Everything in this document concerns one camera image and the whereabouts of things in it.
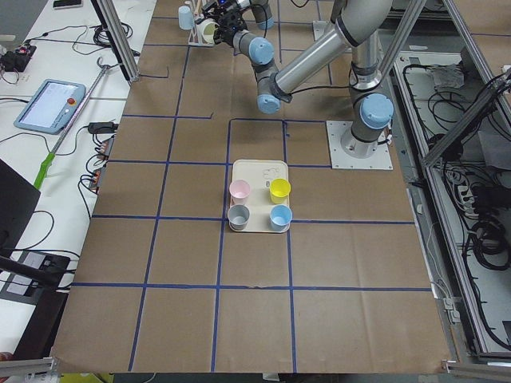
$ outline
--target smartphone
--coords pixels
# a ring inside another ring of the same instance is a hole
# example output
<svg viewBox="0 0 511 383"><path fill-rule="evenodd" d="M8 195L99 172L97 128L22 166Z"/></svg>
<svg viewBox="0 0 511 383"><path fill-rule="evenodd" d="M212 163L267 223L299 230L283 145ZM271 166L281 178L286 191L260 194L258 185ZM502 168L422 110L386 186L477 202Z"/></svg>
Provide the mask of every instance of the smartphone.
<svg viewBox="0 0 511 383"><path fill-rule="evenodd" d="M83 6L82 0L54 0L54 10L67 10L68 8L78 8Z"/></svg>

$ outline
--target yellow cup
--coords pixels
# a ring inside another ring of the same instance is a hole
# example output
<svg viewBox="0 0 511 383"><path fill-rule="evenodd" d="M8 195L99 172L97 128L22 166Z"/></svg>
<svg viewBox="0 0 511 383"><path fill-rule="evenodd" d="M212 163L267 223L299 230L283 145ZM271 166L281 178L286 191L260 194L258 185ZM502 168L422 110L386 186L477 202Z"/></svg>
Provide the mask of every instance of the yellow cup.
<svg viewBox="0 0 511 383"><path fill-rule="evenodd" d="M281 204L291 193L291 184L284 178L275 178L270 184L270 198L273 203Z"/></svg>

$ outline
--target blue cup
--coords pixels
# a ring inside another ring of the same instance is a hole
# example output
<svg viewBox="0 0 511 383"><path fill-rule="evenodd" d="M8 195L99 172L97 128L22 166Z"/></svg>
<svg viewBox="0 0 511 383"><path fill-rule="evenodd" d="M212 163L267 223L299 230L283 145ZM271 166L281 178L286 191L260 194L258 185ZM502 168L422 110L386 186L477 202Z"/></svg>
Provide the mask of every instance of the blue cup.
<svg viewBox="0 0 511 383"><path fill-rule="evenodd" d="M271 209L270 222L274 231L284 231L293 219L293 212L286 205L277 205Z"/></svg>

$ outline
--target white tray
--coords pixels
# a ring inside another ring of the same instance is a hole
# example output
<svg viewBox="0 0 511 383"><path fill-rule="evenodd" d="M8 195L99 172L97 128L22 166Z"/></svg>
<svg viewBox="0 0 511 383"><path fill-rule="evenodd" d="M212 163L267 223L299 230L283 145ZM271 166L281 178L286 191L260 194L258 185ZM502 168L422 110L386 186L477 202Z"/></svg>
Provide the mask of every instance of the white tray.
<svg viewBox="0 0 511 383"><path fill-rule="evenodd" d="M275 231L271 228L270 211L276 205L270 199L270 182L275 178L289 180L287 164L285 162L272 160L237 160L232 165L232 179L245 180L251 188L250 196L245 203L245 206L250 210L250 219L248 220L247 226L239 231L248 233L284 233L289 229L289 226L282 231ZM286 198L283 205L289 207L289 196Z"/></svg>

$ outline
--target white desk surface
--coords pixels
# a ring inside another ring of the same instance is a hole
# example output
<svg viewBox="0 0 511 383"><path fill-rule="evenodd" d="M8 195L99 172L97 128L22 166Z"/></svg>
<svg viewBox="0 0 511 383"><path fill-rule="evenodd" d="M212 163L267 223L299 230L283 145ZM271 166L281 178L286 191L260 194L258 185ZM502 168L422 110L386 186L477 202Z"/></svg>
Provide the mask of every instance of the white desk surface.
<svg viewBox="0 0 511 383"><path fill-rule="evenodd" d="M131 48L140 52L156 0L114 0L113 2L119 19L133 27L133 36L129 39ZM84 2L84 6L81 8L53 10L52 1L48 1L27 37L35 38L47 31L66 26L97 26L98 24L99 21L91 2ZM74 41L84 30L85 28L68 28L51 33L46 38ZM88 29L87 34L81 37L80 41L92 42L92 37L93 30ZM100 70L96 66L99 57L103 57L104 64L117 63L111 49L102 49L84 56L74 52L71 49L71 43L33 40L31 44L37 46L37 50L25 72L20 73L20 79L16 85L0 81L1 95L30 97L47 78L77 82L89 87L99 74ZM77 49L84 53L97 48L95 45L77 45ZM128 92L129 84L124 79L121 70L115 68L109 72L108 84L99 85L94 90L92 97L126 99Z"/></svg>
<svg viewBox="0 0 511 383"><path fill-rule="evenodd" d="M130 46L139 52L144 44L145 35L153 14L156 0L113 0L119 18L133 27L133 36L129 39ZM36 37L48 30L64 26L95 26L99 24L90 2L84 2L82 8L69 10L53 10L49 0L28 38ZM73 41L83 29L67 29L51 34L48 38ZM81 41L92 41L93 31ZM96 66L98 57L103 57L105 64L117 63L111 49L103 49L89 56L82 56L71 49L69 43L51 41L34 41L38 49L33 60L21 73L17 85L8 85L0 81L0 97L21 97L27 100L36 92L46 78L72 81L84 84L87 88L99 74ZM94 50L91 45L80 45L81 51ZM119 122L128 96L129 85L118 68L111 70L103 77L93 99L89 101L81 115L74 123L73 130L66 137L59 152L73 150L77 130L91 121ZM20 132L30 132L14 127L13 122L25 104L21 102L0 101L0 140ZM43 134L52 148L58 135ZM55 227L50 236L38 248L63 249L81 251L89 218L77 189L80 175L85 174L85 162L94 154L95 145L91 135L84 129L78 135L77 150L71 156L57 156L48 172L42 188L37 210L46 210L53 214ZM41 162L48 154L44 140L35 136L18 136L0 143L0 158L14 170L33 183ZM92 211L95 195L84 190L84 196ZM50 218L44 214L35 214L26 228L18 247L27 247L38 242L50 228ZM76 268L73 261L69 269ZM7 273L0 273L0 279L6 279ZM70 275L62 279L62 285L70 282ZM0 351L14 352L16 346L30 320L34 306L0 299Z"/></svg>

